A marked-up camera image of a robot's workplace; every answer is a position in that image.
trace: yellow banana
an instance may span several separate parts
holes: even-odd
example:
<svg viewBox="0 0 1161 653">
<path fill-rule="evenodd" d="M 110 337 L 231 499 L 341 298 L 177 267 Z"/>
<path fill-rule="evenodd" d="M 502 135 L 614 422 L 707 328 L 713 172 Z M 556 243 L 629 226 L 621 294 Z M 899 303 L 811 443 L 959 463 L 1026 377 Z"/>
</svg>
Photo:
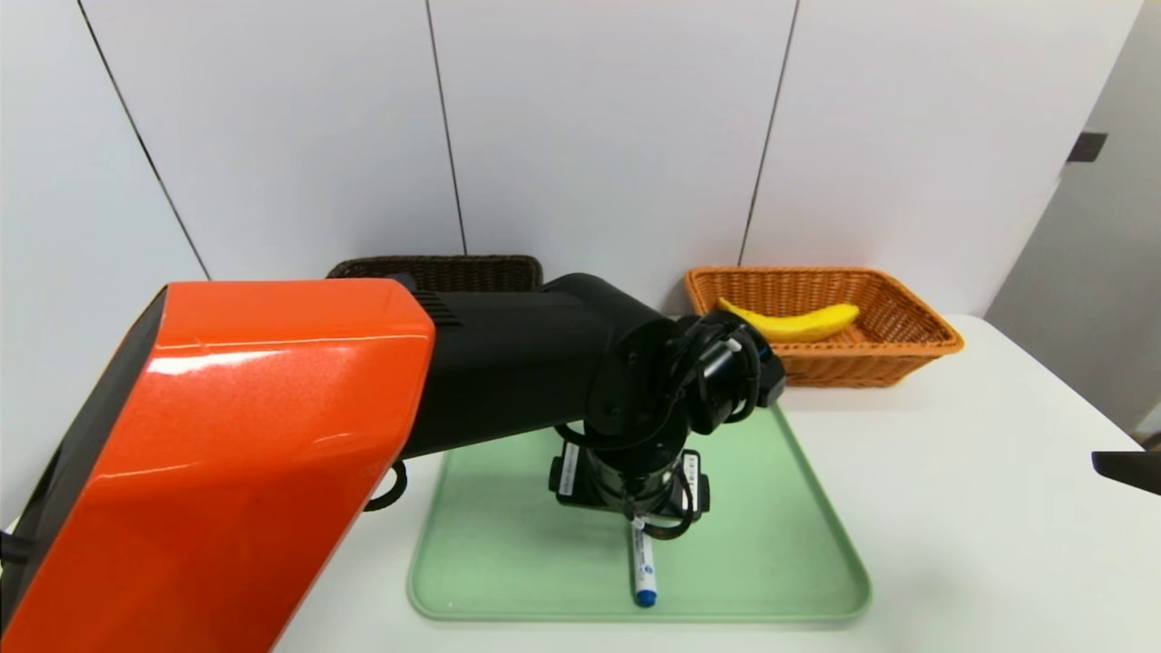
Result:
<svg viewBox="0 0 1161 653">
<path fill-rule="evenodd" d="M 724 297 L 717 299 L 717 308 L 745 320 L 771 343 L 821 340 L 846 329 L 859 316 L 859 307 L 849 303 L 836 303 L 793 317 L 770 317 L 745 310 L 726 301 Z"/>
</svg>

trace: white table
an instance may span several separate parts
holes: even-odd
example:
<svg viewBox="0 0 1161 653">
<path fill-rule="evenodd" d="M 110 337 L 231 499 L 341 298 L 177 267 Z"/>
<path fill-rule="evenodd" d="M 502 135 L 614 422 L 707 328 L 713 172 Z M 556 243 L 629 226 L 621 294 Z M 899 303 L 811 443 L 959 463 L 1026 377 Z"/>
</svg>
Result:
<svg viewBox="0 0 1161 653">
<path fill-rule="evenodd" d="M 428 457 L 399 504 L 359 518 L 277 651 L 1161 651 L 1161 497 L 1089 462 L 1135 445 L 983 321 L 952 323 L 966 350 L 894 388 L 780 402 L 871 574 L 848 625 L 428 620 L 405 589 Z"/>
</svg>

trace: white label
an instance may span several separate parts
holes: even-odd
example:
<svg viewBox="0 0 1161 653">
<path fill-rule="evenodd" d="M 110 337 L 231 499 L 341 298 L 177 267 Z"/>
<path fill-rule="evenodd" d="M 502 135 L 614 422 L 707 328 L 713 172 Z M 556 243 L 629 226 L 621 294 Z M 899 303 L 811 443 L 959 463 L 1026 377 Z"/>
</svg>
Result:
<svg viewBox="0 0 1161 653">
<path fill-rule="evenodd" d="M 652 566 L 652 538 L 636 525 L 629 528 L 633 529 L 633 593 L 657 591 L 657 576 Z"/>
<path fill-rule="evenodd" d="M 698 496 L 701 494 L 698 487 L 698 481 L 701 476 L 701 466 L 699 465 L 698 457 L 692 453 L 685 454 L 685 460 L 682 461 L 682 471 L 685 472 L 685 480 L 690 481 L 690 494 L 693 495 L 693 511 L 698 511 Z M 682 510 L 686 510 L 688 507 L 688 501 L 685 498 L 685 493 L 682 493 Z"/>
<path fill-rule="evenodd" d="M 572 496 L 572 483 L 577 479 L 577 457 L 580 447 L 569 443 L 564 445 L 564 465 L 561 466 L 561 487 L 556 494 L 561 496 Z"/>
</svg>

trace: white wall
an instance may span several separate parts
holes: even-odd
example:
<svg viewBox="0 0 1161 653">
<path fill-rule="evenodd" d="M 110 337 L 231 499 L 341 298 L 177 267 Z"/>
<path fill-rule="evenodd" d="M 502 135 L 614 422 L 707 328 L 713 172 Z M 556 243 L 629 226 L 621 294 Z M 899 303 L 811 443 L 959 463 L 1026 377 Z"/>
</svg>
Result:
<svg viewBox="0 0 1161 653">
<path fill-rule="evenodd" d="M 1146 2 L 988 321 L 1126 431 L 1161 396 L 1161 3 Z"/>
<path fill-rule="evenodd" d="M 424 0 L 85 0 L 211 277 L 463 253 Z"/>
<path fill-rule="evenodd" d="M 1139 6 L 802 0 L 743 263 L 870 265 L 982 315 Z"/>
<path fill-rule="evenodd" d="M 0 524 L 125 330 L 203 278 L 70 0 L 5 0 Z"/>
<path fill-rule="evenodd" d="M 742 256 L 793 0 L 85 0 L 215 277 L 463 239 L 684 307 Z M 1140 0 L 801 0 L 743 263 L 982 314 Z"/>
<path fill-rule="evenodd" d="M 469 253 L 679 311 L 734 265 L 794 0 L 432 0 Z"/>
</svg>

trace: light green plastic tray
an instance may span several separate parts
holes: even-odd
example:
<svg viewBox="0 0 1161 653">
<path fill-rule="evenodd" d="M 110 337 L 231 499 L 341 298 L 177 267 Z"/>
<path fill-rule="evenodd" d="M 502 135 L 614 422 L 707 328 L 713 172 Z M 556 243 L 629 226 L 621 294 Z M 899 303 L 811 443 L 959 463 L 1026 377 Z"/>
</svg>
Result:
<svg viewBox="0 0 1161 653">
<path fill-rule="evenodd" d="M 711 511 L 655 541 L 657 604 L 633 603 L 628 522 L 548 489 L 561 439 L 538 431 L 444 464 L 408 593 L 433 619 L 835 622 L 871 583 L 781 412 L 691 436 Z"/>
</svg>

